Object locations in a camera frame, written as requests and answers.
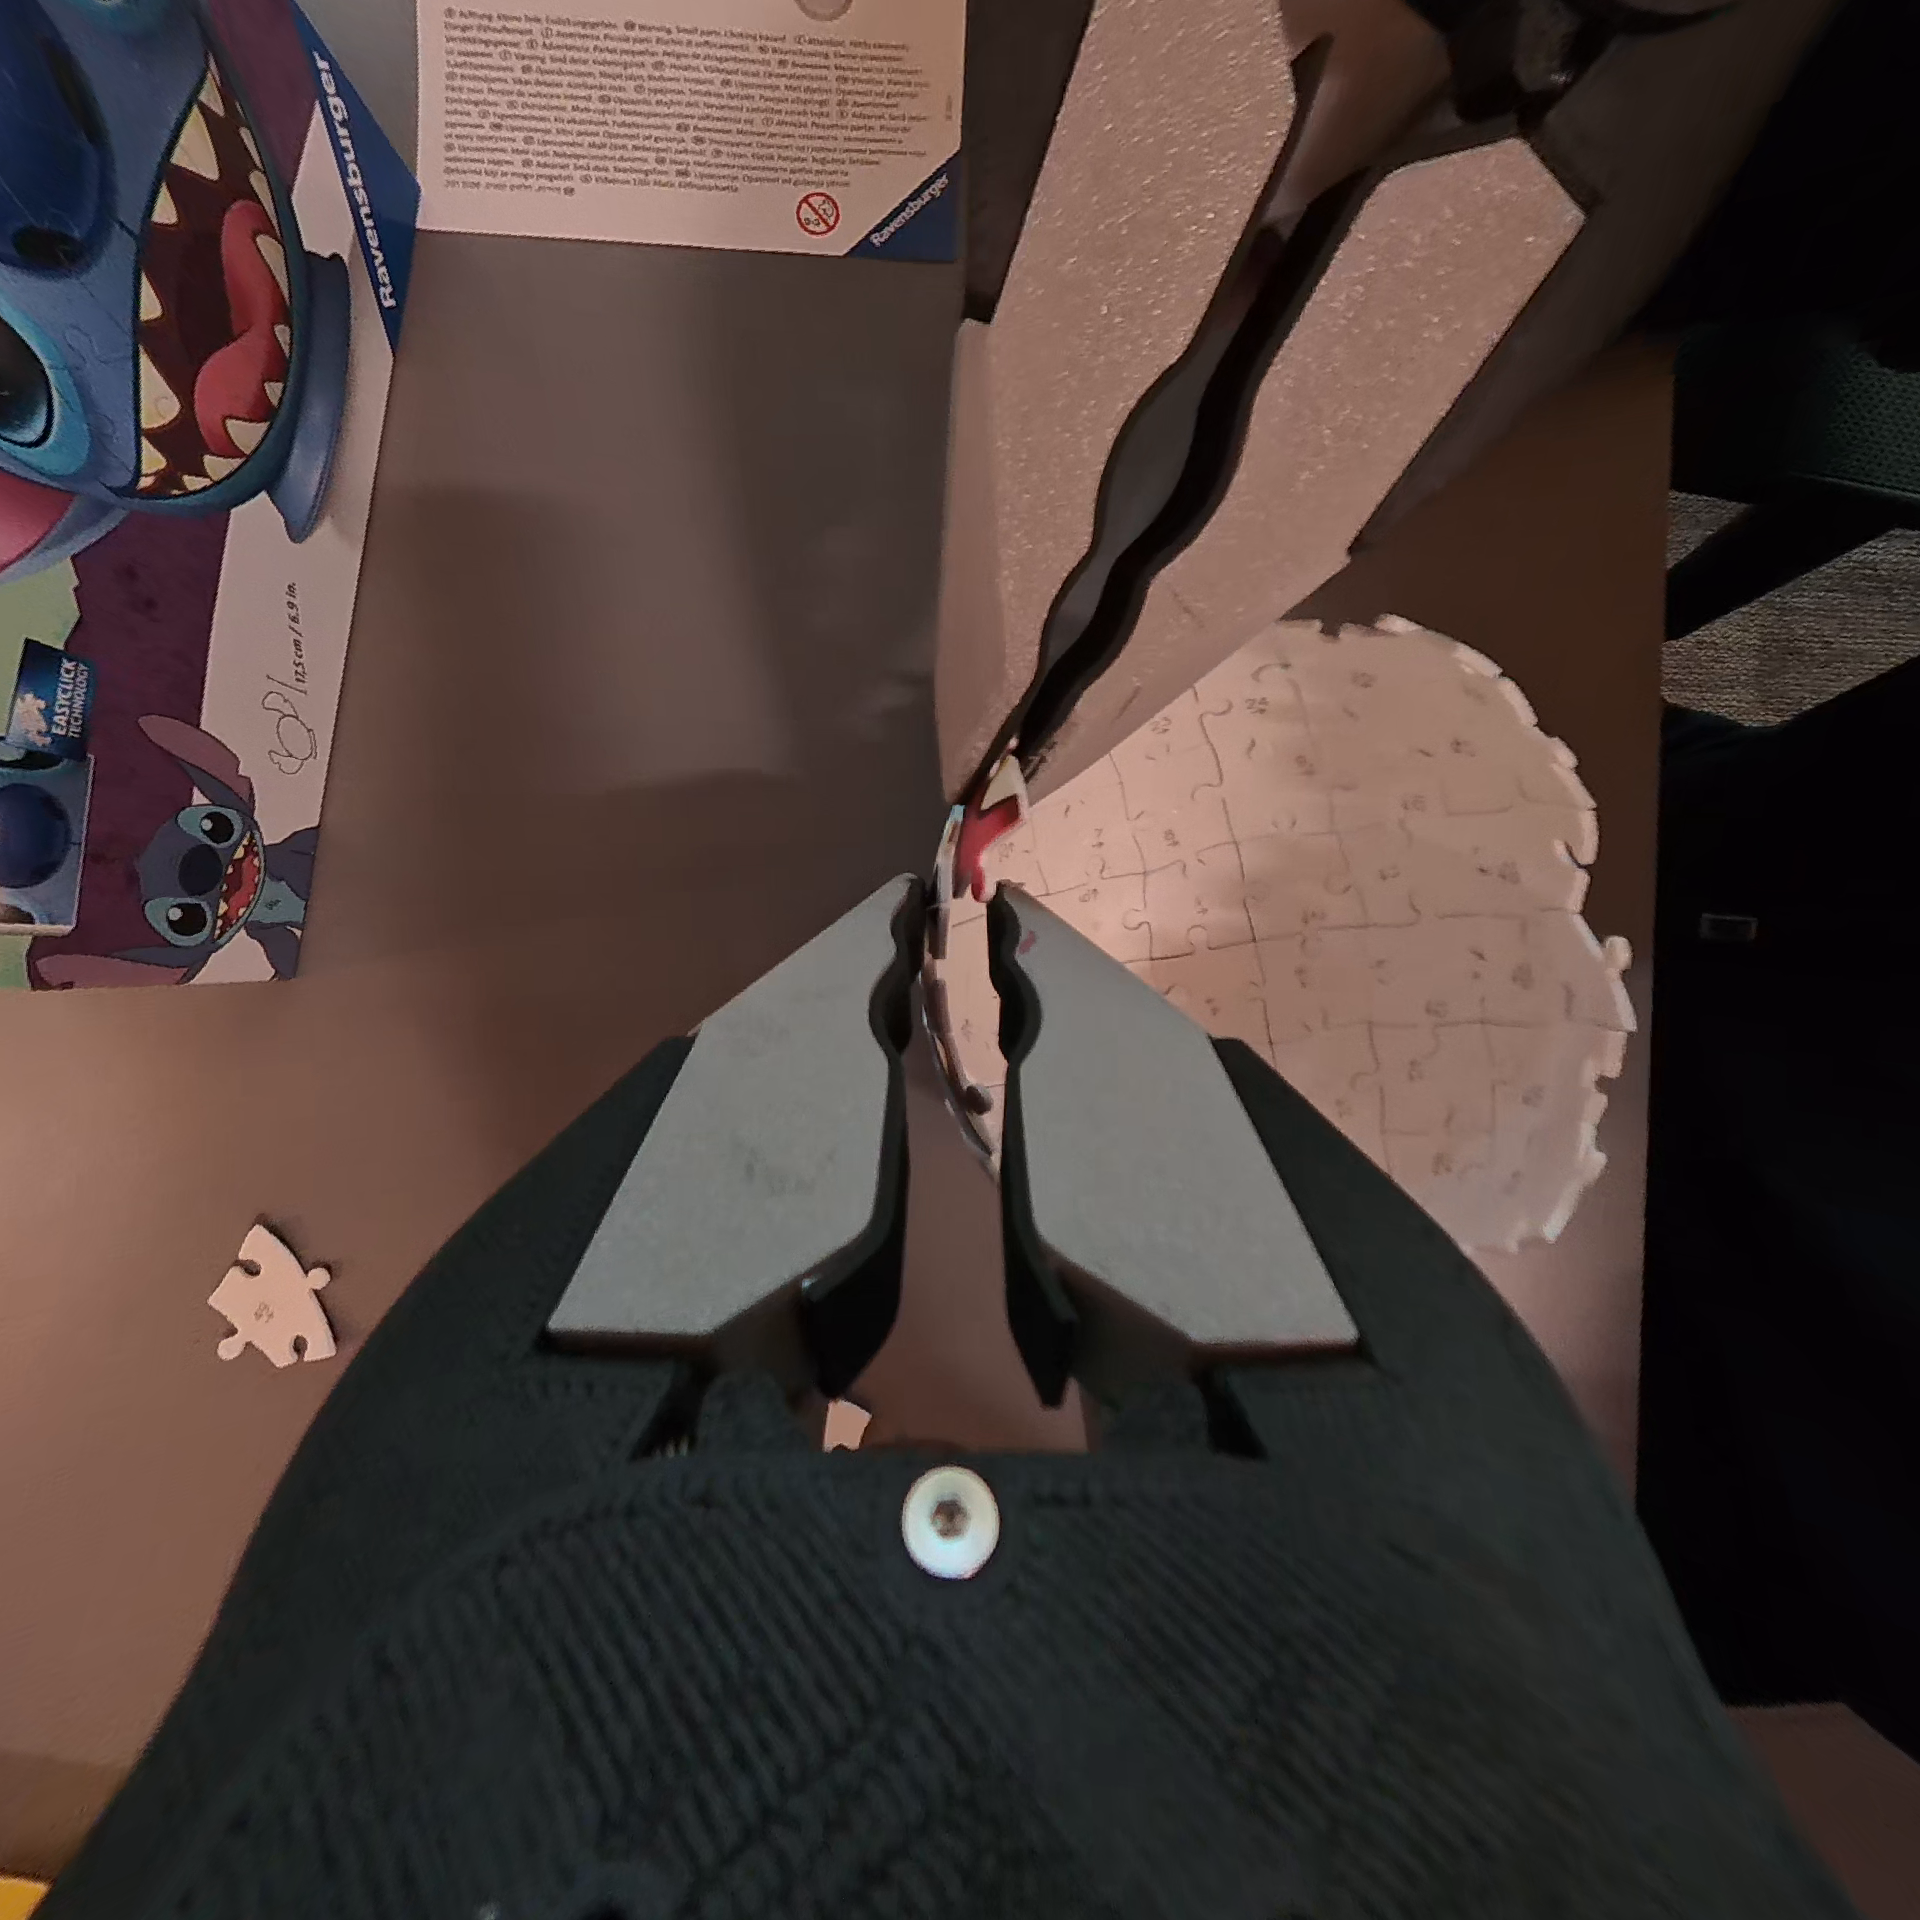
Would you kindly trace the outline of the black office chair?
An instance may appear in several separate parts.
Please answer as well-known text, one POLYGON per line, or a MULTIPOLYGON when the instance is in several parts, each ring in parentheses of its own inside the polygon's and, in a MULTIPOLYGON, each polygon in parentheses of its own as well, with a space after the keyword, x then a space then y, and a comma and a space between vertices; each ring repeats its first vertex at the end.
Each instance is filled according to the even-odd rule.
POLYGON ((1664 697, 1773 725, 1917 647, 1917 375, 1838 321, 1673 365, 1664 697))

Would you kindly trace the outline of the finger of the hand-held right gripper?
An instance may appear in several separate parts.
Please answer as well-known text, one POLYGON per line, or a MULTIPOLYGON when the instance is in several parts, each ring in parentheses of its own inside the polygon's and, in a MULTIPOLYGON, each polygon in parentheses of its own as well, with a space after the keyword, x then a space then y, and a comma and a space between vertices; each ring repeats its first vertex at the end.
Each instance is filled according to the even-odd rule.
POLYGON ((1200 391, 1190 442, 1047 674, 1030 759, 1095 759, 1343 568, 1583 222, 1517 131, 1434 142, 1328 192, 1200 391))
POLYGON ((969 5, 934 720, 960 800, 1034 773, 1192 523, 1205 387, 1279 167, 1273 2, 969 5))

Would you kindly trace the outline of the loose white puzzle piece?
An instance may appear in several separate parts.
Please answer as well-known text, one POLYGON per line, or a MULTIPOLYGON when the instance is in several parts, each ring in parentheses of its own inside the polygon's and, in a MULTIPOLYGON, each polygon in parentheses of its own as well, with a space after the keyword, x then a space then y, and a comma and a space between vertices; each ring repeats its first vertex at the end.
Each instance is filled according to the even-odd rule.
POLYGON ((321 1303, 329 1280, 324 1263, 303 1263, 270 1223, 254 1223, 208 1296, 208 1307, 225 1320, 217 1357, 256 1351, 279 1368, 333 1357, 337 1343, 321 1303))

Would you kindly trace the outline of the red and white puzzle piece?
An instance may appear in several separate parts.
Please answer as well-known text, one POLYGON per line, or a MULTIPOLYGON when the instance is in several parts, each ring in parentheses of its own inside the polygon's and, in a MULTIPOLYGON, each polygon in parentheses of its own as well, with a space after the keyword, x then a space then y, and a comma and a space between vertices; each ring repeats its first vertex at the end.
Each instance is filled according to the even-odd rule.
POLYGON ((1024 825, 1029 794, 1016 743, 1010 743, 976 781, 958 813, 951 853, 952 897, 976 903, 991 897, 990 853, 1012 830, 1024 825))

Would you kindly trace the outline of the half-built white puzzle ball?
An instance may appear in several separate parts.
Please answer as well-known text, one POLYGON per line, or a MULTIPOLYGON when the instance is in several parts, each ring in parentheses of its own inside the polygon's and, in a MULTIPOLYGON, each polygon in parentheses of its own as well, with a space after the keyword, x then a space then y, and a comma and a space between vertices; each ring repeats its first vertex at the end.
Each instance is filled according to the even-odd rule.
POLYGON ((1471 647, 1279 622, 981 853, 1266 1057, 1462 1247, 1557 1241, 1636 1019, 1583 919, 1598 808, 1471 647))

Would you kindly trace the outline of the cartoon puzzle box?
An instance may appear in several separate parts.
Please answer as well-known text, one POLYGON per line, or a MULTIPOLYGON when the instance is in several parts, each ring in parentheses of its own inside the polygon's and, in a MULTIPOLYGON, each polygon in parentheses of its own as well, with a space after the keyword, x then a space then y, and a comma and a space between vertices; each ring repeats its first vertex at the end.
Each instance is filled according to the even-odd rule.
POLYGON ((2 5, 6 991, 296 973, 416 209, 300 5, 2 5))

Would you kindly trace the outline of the curved white puzzle piece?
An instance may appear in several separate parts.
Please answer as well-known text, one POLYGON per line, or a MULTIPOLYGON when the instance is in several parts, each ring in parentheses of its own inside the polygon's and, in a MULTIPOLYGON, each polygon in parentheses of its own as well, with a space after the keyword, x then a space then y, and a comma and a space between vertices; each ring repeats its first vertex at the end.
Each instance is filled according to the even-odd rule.
POLYGON ((986 905, 960 873, 965 807, 943 823, 927 880, 920 1019, 946 1103, 972 1149, 999 1168, 1002 1128, 1001 1001, 991 983, 986 905))

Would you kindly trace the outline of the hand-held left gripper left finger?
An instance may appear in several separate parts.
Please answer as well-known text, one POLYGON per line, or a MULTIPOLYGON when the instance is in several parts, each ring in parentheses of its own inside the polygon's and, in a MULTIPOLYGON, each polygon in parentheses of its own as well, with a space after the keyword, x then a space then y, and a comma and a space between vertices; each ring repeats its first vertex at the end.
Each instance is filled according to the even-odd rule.
POLYGON ((842 1399, 902 1277, 924 886, 886 880, 709 1014, 545 1331, 842 1399))

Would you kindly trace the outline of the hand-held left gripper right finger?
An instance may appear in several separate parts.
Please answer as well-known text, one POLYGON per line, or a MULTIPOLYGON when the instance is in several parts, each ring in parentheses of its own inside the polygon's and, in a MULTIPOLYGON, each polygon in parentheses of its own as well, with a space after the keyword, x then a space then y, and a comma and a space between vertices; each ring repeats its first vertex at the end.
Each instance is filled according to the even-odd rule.
POLYGON ((1005 1317, 1040 1401, 1356 1352, 1208 1032, 1015 883, 986 949, 1005 1317))

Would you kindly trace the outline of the white instruction leaflet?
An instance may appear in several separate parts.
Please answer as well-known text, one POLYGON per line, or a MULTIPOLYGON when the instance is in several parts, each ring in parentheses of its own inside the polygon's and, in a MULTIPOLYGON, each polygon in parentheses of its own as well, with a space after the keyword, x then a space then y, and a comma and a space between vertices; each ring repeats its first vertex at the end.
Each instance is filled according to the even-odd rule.
POLYGON ((417 5, 439 233, 949 262, 961 2, 417 5))

